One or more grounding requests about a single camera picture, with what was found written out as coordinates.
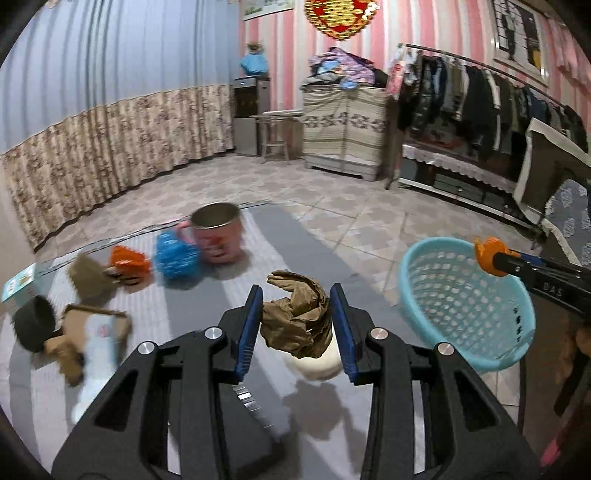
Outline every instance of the metal mug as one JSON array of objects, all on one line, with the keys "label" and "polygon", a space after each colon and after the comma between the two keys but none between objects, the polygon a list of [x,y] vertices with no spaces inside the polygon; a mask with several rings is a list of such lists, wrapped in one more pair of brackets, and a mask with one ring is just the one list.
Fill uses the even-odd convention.
[{"label": "metal mug", "polygon": [[[191,228],[191,238],[184,230]],[[179,239],[196,244],[210,263],[232,263],[242,255],[240,208],[233,203],[210,203],[176,226]]]}]

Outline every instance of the wall poster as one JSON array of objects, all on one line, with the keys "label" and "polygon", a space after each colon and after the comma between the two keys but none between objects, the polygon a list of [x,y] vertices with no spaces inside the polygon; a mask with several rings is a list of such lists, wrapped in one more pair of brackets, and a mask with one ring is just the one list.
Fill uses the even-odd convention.
[{"label": "wall poster", "polygon": [[491,0],[495,60],[548,84],[544,46],[540,37],[540,13],[517,0]]},{"label": "wall poster", "polygon": [[292,10],[295,0],[245,0],[242,20]]}]

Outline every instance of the gray rug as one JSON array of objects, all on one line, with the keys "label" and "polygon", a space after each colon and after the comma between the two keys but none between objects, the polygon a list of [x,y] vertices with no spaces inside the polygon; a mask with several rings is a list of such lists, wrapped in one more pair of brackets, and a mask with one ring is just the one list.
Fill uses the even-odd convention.
[{"label": "gray rug", "polygon": [[[244,304],[254,283],[262,287],[265,300],[285,297],[284,291],[266,283],[267,275],[278,269],[314,277],[326,291],[340,282],[349,303],[367,310],[376,325],[388,328],[408,343],[420,344],[396,307],[280,207],[259,205],[244,208],[242,213],[246,261],[212,268],[196,284],[167,287],[156,278],[134,294],[119,289],[106,304],[106,308],[128,312],[133,320],[128,351],[144,340],[161,344],[216,325],[225,310]],[[106,262],[110,245],[118,242],[152,257],[161,230],[146,229],[83,250]],[[45,293],[56,312],[77,302],[66,273],[76,254],[72,252],[46,265]],[[271,431],[283,438],[288,450],[285,461],[261,478],[359,478],[371,405],[370,386],[354,387],[344,374],[326,382],[306,382],[287,368],[281,352],[267,348],[260,337],[245,385],[272,424]],[[56,362],[31,355],[16,343],[6,317],[0,330],[0,404],[23,442],[48,470],[72,429],[70,413],[77,393],[78,388],[65,384]],[[424,452],[420,450],[418,447],[415,460],[418,471],[424,464]],[[169,469],[178,473],[178,454],[172,442],[169,458]]]}]

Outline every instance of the plastic basket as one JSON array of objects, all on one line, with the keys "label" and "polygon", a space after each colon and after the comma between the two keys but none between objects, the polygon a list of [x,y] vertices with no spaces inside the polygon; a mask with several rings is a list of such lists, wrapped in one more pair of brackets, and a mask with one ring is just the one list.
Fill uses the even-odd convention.
[{"label": "plastic basket", "polygon": [[509,368],[535,333],[523,283],[484,272],[474,245],[435,237],[414,244],[400,268],[402,314],[430,347],[451,343],[478,372]]}]

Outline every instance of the pink striped wallpaper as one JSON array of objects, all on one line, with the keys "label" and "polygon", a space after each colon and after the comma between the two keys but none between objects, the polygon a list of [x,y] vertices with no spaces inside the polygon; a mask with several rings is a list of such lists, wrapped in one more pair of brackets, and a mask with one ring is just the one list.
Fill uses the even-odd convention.
[{"label": "pink striped wallpaper", "polygon": [[[521,79],[525,75],[497,64],[494,59],[490,0],[381,0],[373,21],[346,41],[334,40],[317,31],[304,15],[304,0],[295,0],[293,10],[240,22],[243,46],[260,41],[271,71],[272,109],[301,105],[299,86],[309,73],[307,61],[317,53],[338,45],[372,60],[386,70],[399,42],[458,53],[490,65],[496,65]],[[576,82],[563,75],[556,66],[556,53],[550,26],[538,15],[545,47],[550,82],[546,90],[565,105],[570,105],[591,125],[591,96]]]}]

